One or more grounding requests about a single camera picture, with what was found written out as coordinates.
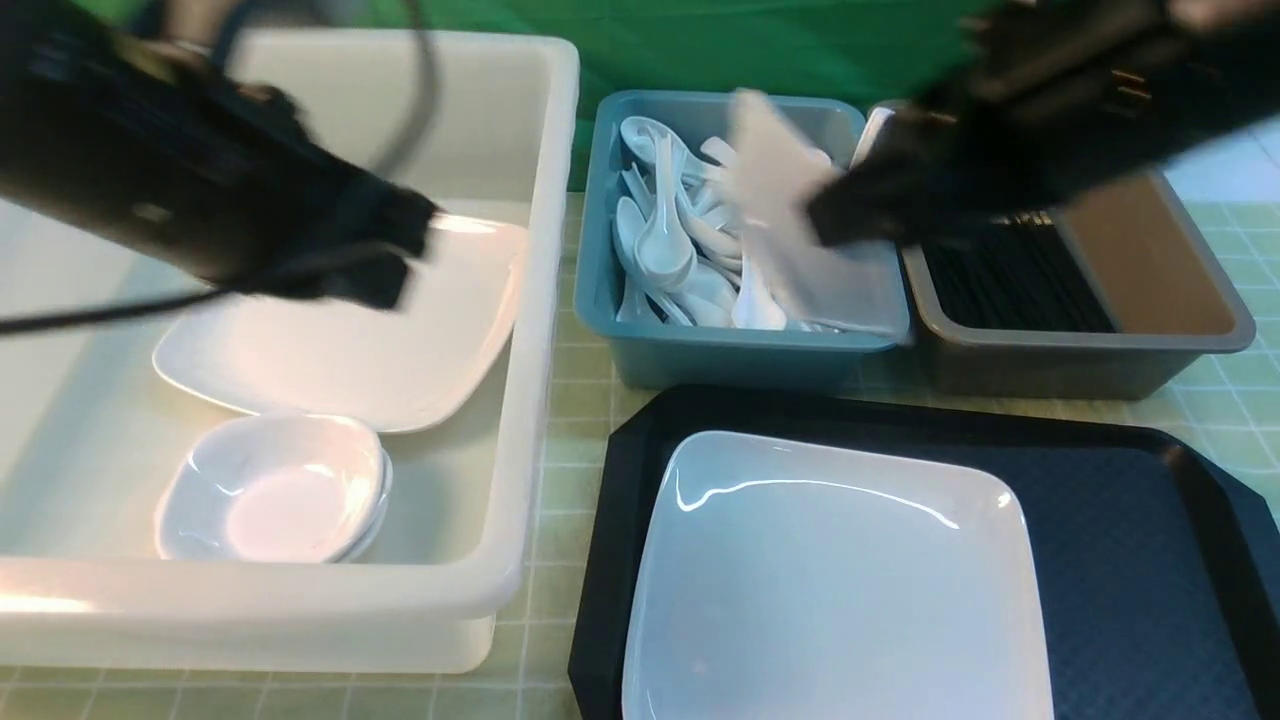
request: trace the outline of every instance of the tiled surface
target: tiled surface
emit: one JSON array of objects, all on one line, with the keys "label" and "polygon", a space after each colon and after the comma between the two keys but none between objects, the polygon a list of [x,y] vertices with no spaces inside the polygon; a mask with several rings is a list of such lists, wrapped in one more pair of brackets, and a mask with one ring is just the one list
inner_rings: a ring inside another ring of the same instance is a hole
[{"label": "tiled surface", "polygon": [[1280,120],[1185,152],[1165,174],[1187,201],[1280,202]]},{"label": "tiled surface", "polygon": [[[1257,315],[1249,351],[1207,359],[1139,404],[934,397],[863,372],[861,397],[1164,428],[1233,470],[1280,510],[1280,206],[1194,205]],[[530,564],[470,675],[0,669],[0,720],[577,720],[564,666],[609,430],[650,393],[618,386],[608,350],[571,310],[572,243],[561,277],[553,419]]]}]

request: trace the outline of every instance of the white ceramic plate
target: white ceramic plate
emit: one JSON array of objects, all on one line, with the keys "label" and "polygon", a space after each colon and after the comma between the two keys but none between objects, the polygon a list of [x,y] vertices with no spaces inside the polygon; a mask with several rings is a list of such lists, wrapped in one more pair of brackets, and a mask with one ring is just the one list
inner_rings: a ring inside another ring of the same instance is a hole
[{"label": "white ceramic plate", "polygon": [[305,410],[380,433],[453,415],[516,322],[527,231],[454,215],[433,220],[402,307],[236,297],[189,313],[152,361],[174,386],[241,413]]},{"label": "white ceramic plate", "polygon": [[165,560],[333,562],[374,530],[390,477],[378,436],[349,418],[232,420],[192,448],[156,507],[156,551]]},{"label": "white ceramic plate", "polygon": [[627,720],[1050,720],[1021,507],[986,473],[723,432],[672,455]]}]

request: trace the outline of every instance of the green backdrop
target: green backdrop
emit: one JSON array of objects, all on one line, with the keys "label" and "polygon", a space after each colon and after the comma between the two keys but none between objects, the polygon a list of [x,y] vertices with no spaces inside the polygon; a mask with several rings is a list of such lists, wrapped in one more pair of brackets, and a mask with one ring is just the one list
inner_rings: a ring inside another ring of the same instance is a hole
[{"label": "green backdrop", "polygon": [[[78,0],[118,19],[138,0]],[[910,92],[963,54],[956,19],[989,0],[426,0],[443,29],[552,35],[582,58],[575,184],[591,118],[622,88],[836,97],[856,106]],[[361,24],[403,27],[401,0]]]}]

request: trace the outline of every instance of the wire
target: wire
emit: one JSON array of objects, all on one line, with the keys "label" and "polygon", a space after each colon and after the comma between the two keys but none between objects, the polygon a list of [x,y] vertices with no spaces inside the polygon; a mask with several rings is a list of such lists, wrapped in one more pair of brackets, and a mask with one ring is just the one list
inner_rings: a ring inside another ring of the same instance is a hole
[{"label": "wire", "polygon": [[[420,0],[402,1],[408,10],[419,60],[417,91],[415,92],[413,105],[410,108],[404,123],[392,137],[390,142],[387,143],[383,152],[375,158],[370,173],[352,181],[342,195],[338,196],[333,210],[308,228],[303,233],[303,237],[324,238],[326,234],[340,237],[355,231],[356,223],[369,217],[384,191],[378,178],[396,174],[415,155],[421,146],[422,138],[430,131],[431,120],[435,117],[435,99],[439,87],[435,56],[431,50],[430,38],[428,37],[430,28],[424,17]],[[251,0],[244,3],[246,6],[248,4],[251,4]],[[323,246],[326,243],[317,242],[316,245]],[[136,320],[175,313],[196,305],[212,302],[228,295],[264,292],[273,287],[311,279],[334,270],[383,258],[390,251],[393,249],[384,242],[347,245],[330,252],[307,255],[280,268],[268,269],[256,275],[233,281],[221,287],[202,292],[177,295],[146,302],[91,307],[87,310],[0,318],[0,337]]]}]

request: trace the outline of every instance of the white plastic bin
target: white plastic bin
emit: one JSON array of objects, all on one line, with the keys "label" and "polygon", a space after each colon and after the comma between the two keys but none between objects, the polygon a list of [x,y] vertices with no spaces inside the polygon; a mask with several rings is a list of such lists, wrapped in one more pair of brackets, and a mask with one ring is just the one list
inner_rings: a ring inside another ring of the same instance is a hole
[{"label": "white plastic bin", "polygon": [[[540,466],[577,53],[436,33],[438,119],[399,181],[530,228],[520,316],[444,425],[387,438],[396,487],[367,564],[156,559],[151,514],[195,439],[232,416],[169,387],[172,319],[0,341],[0,664],[461,673],[520,585]],[[367,161],[412,95],[394,31],[264,31],[236,76],[278,85],[320,142]],[[0,204],[0,313],[155,295],[177,272]]]}]

